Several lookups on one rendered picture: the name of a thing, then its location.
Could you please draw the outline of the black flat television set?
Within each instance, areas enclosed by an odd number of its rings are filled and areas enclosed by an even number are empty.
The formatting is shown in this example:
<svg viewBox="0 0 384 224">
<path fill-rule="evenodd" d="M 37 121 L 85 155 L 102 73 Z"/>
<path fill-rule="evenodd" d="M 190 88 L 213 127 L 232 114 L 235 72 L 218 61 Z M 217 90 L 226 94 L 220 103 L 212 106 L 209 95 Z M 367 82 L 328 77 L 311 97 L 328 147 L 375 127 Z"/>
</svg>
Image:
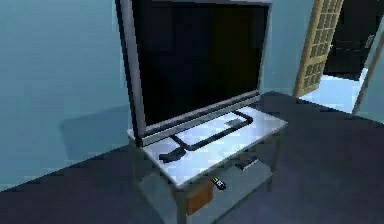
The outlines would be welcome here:
<svg viewBox="0 0 384 224">
<path fill-rule="evenodd" d="M 136 146 L 255 102 L 272 0 L 115 0 Z"/>
</svg>

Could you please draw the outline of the grey metal television table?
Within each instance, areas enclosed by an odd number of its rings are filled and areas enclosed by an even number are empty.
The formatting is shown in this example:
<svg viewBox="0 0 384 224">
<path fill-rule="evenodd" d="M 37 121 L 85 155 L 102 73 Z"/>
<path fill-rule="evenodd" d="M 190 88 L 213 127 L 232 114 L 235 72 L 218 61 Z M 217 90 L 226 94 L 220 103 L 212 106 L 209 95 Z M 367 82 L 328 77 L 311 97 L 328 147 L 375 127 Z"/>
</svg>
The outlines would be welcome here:
<svg viewBox="0 0 384 224">
<path fill-rule="evenodd" d="M 242 107 L 143 147 L 130 144 L 134 183 L 163 224 L 215 224 L 263 185 L 270 187 L 288 123 Z M 237 163 L 259 161 L 241 171 Z M 218 190 L 212 179 L 226 184 Z M 213 184 L 213 199 L 192 215 L 188 190 Z"/>
</svg>

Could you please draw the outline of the black remote control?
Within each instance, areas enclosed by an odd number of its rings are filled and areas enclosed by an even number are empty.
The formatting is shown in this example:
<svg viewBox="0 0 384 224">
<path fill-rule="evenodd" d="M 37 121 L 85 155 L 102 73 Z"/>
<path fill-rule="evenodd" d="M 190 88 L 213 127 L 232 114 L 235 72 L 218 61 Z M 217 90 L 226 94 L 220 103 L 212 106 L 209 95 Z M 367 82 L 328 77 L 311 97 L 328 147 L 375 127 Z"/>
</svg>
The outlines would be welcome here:
<svg viewBox="0 0 384 224">
<path fill-rule="evenodd" d="M 226 184 L 221 181 L 218 177 L 214 177 L 212 179 L 213 184 L 217 187 L 218 190 L 225 190 Z"/>
</svg>

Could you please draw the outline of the dark grey flat box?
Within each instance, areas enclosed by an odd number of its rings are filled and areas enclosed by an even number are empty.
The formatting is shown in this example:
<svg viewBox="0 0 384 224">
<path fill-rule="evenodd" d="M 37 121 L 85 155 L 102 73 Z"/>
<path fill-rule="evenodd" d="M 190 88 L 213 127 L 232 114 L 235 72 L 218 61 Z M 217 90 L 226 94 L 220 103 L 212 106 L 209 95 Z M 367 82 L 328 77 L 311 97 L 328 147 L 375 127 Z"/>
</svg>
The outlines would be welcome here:
<svg viewBox="0 0 384 224">
<path fill-rule="evenodd" d="M 257 156 L 249 157 L 249 158 L 241 161 L 240 163 L 237 163 L 235 165 L 235 167 L 241 171 L 244 171 L 244 170 L 248 169 L 249 167 L 251 167 L 252 165 L 256 164 L 258 161 L 259 161 L 259 158 Z"/>
</svg>

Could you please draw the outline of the orange brown box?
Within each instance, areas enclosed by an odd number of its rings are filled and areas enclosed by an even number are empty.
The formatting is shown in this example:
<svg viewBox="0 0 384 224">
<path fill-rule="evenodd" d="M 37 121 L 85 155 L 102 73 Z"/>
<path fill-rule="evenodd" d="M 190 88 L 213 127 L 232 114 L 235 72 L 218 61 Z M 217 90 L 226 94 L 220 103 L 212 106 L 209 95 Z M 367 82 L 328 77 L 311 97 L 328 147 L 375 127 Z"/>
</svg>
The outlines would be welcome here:
<svg viewBox="0 0 384 224">
<path fill-rule="evenodd" d="M 192 215 L 213 199 L 213 184 L 207 182 L 196 189 L 188 190 L 185 195 L 185 212 Z"/>
</svg>

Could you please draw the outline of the tan lattice room door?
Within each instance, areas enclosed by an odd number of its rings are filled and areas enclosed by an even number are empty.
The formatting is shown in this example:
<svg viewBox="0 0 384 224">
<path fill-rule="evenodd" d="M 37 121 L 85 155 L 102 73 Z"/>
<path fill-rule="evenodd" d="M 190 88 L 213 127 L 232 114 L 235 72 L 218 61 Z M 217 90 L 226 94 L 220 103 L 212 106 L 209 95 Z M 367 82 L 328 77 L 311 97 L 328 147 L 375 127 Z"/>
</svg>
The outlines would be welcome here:
<svg viewBox="0 0 384 224">
<path fill-rule="evenodd" d="M 293 95 L 319 88 L 344 0 L 314 0 Z"/>
</svg>

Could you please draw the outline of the black cabinet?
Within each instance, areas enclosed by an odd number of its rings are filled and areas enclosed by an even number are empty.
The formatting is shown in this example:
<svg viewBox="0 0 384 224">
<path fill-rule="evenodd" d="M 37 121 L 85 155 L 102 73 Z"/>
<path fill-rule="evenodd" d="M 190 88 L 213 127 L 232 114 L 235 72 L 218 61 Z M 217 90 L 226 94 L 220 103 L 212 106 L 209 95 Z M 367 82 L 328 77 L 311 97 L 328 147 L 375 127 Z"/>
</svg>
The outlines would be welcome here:
<svg viewBox="0 0 384 224">
<path fill-rule="evenodd" d="M 323 73 L 358 81 L 384 15 L 384 0 L 344 0 Z"/>
</svg>

